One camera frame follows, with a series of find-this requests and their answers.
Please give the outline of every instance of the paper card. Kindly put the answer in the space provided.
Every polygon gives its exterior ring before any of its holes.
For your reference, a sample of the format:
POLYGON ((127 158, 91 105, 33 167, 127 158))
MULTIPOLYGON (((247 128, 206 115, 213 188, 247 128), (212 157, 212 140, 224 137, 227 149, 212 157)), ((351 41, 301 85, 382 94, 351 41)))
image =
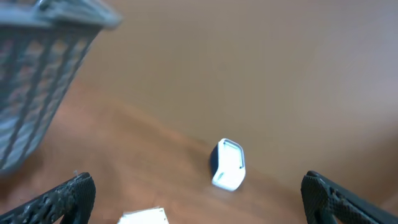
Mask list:
POLYGON ((163 208, 126 212, 118 224, 169 224, 163 208))

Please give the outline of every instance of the beige wall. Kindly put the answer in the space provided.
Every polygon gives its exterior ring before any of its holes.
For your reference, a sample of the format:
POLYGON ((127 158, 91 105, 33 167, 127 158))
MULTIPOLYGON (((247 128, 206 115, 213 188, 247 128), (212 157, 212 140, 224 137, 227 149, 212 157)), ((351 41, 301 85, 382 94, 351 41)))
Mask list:
POLYGON ((296 191, 309 169, 374 202, 396 191, 397 1, 108 2, 124 23, 99 36, 86 83, 210 144, 234 139, 296 191))

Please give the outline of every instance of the textured black plastic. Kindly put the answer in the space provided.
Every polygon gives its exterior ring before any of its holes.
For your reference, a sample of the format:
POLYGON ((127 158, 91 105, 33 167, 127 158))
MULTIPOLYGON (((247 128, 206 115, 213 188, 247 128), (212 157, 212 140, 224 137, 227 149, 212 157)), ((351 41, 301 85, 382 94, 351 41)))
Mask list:
POLYGON ((95 185, 89 173, 82 173, 41 196, 0 216, 0 223, 86 224, 94 206, 95 185))
POLYGON ((314 172, 304 176, 301 193, 307 222, 398 223, 398 218, 359 198, 326 177, 314 172))

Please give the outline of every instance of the wooden floor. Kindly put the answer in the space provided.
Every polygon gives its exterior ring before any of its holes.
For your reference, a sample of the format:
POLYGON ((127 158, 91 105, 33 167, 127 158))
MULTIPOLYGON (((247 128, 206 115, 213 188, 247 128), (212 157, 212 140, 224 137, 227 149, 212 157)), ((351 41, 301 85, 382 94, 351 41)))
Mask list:
POLYGON ((212 146, 75 83, 40 148, 0 181, 6 212, 89 172, 97 193, 90 223, 117 223, 123 212, 165 208, 171 224, 305 223, 300 196, 248 167, 237 191, 211 184, 212 146))

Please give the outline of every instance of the mesh basket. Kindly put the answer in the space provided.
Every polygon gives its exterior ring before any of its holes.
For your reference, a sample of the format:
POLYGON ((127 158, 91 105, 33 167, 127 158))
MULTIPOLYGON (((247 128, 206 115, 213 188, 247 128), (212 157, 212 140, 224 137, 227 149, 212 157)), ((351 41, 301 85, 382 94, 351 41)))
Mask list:
POLYGON ((98 1, 0 0, 0 174, 37 148, 93 39, 119 21, 98 1))

